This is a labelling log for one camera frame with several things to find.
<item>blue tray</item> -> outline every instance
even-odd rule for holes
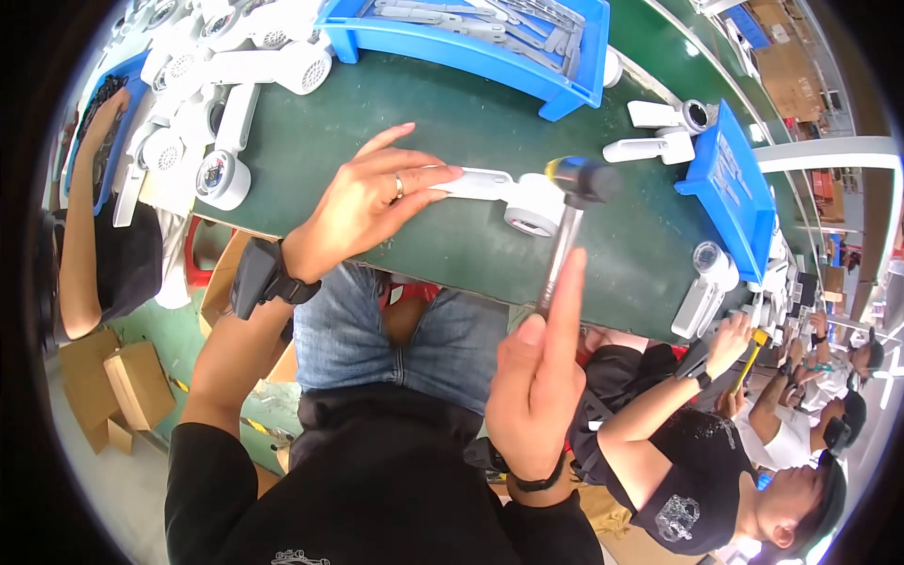
[[[113,139],[113,145],[110,147],[107,168],[104,169],[104,180],[100,184],[98,201],[94,203],[95,216],[100,213],[100,208],[107,200],[109,200],[110,188],[113,185],[113,176],[116,173],[116,165],[119,161],[119,156],[122,155],[124,151],[123,146],[127,142],[126,136],[128,133],[128,126],[132,123],[132,118],[138,110],[138,104],[141,103],[141,99],[145,96],[145,92],[147,92],[147,83],[141,80],[141,68],[145,66],[145,59],[147,59],[148,53],[150,53],[150,51],[139,53],[135,57],[122,61],[116,67],[105,72],[104,76],[100,77],[100,80],[98,80],[98,83],[94,86],[94,90],[91,92],[89,100],[94,99],[94,96],[98,93],[100,87],[103,86],[104,79],[107,75],[111,74],[115,77],[128,77],[126,90],[132,95],[131,100],[128,102],[128,108],[126,108],[126,111],[123,113],[122,119],[119,120],[119,129],[117,130],[116,137]],[[79,140],[75,139],[72,141],[72,151],[70,152],[69,164],[66,168],[66,183],[63,186],[63,193],[67,196],[69,196],[69,184],[72,180],[72,166],[75,164],[75,155],[78,152]]]
[[[697,136],[697,154],[679,194],[696,194],[729,248],[741,280],[762,284],[776,203],[759,171],[744,130],[728,103],[719,104],[716,125]]]
[[[580,42],[580,65],[575,80],[550,71],[535,61],[507,51],[498,45],[452,33],[430,25],[408,24],[355,14],[363,0],[330,0],[315,27],[326,30],[339,61],[358,62],[358,49],[371,49],[432,61],[448,67],[502,82],[514,89],[546,101],[541,118],[556,121],[587,104],[599,108],[603,99],[603,63],[609,36],[609,4],[602,0],[559,0],[587,19]],[[444,0],[436,4],[468,5],[463,0]],[[549,31],[552,24],[531,19]],[[524,25],[522,31],[542,39]],[[553,62],[561,57],[547,53]]]

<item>hammer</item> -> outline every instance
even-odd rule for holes
[[[757,360],[757,355],[759,355],[759,350],[763,348],[763,345],[770,344],[772,342],[772,338],[759,329],[758,327],[753,328],[753,335],[751,336],[754,342],[756,342],[756,346],[753,348],[753,353],[750,354],[750,358],[747,359],[747,363],[744,364],[744,370],[740,372],[738,375],[738,380],[734,383],[734,386],[731,387],[731,394],[737,394],[740,389],[741,384],[744,383],[744,377],[747,376],[747,373],[750,372],[750,367],[753,366],[753,362]]]
[[[552,243],[552,256],[546,268],[546,278],[537,299],[535,312],[543,319],[548,319],[552,297],[555,294],[556,282],[565,258],[574,247],[578,237],[580,221],[584,210],[592,202],[607,202],[621,190],[621,175],[611,165],[586,157],[561,157],[553,159],[544,170],[556,186],[565,193],[565,210]]]

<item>black wristband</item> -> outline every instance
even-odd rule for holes
[[[559,481],[563,467],[565,467],[564,450],[562,450],[561,454],[559,455],[559,462],[556,463],[556,468],[552,470],[552,475],[550,475],[550,477],[547,479],[542,479],[540,481],[523,481],[518,478],[515,473],[511,473],[511,475],[514,479],[515,486],[517,486],[519,490],[522,490],[525,493],[536,493],[538,491],[545,491],[546,489],[555,485],[556,482]]]

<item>jeans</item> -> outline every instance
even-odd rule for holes
[[[410,345],[396,349],[383,331],[376,275],[372,268],[341,263],[323,276],[313,298],[296,306],[302,392],[394,382],[483,415],[508,306],[444,288]]]

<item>black t-shirt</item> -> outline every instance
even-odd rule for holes
[[[729,543],[738,516],[740,474],[757,476],[734,422],[685,406],[650,442],[672,469],[640,512],[608,471],[607,488],[631,511],[631,523],[672,553],[702,555]]]
[[[125,315],[155,297],[163,284],[163,235],[154,208],[139,202],[132,224],[113,227],[115,194],[94,217],[94,249],[97,257],[100,322]],[[53,213],[57,253],[62,258],[66,210]]]
[[[259,500],[234,436],[196,423],[173,430],[174,565],[602,562],[577,491],[549,508],[500,504],[442,421],[457,407],[392,384],[310,391],[305,404],[299,414],[317,423],[300,439],[318,440]],[[437,410],[425,416],[428,406]]]

